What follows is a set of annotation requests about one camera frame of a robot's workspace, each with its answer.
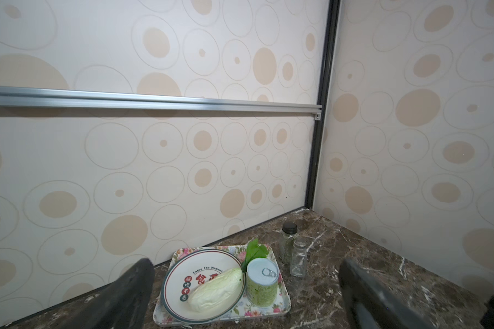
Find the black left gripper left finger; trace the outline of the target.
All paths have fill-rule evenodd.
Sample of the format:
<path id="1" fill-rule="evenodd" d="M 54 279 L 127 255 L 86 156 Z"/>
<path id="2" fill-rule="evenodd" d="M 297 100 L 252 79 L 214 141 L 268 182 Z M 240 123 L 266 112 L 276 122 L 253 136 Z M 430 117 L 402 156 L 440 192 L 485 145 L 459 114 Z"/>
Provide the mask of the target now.
<path id="1" fill-rule="evenodd" d="M 155 281 L 150 259 L 137 261 L 62 328 L 142 328 Z"/>

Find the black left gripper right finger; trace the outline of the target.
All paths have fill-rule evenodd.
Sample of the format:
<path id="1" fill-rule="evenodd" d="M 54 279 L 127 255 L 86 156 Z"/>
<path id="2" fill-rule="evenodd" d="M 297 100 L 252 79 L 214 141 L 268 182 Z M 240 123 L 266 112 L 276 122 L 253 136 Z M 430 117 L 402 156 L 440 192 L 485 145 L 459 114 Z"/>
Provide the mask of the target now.
<path id="1" fill-rule="evenodd" d="M 433 328 L 351 259 L 339 269 L 339 286 L 351 328 Z"/>

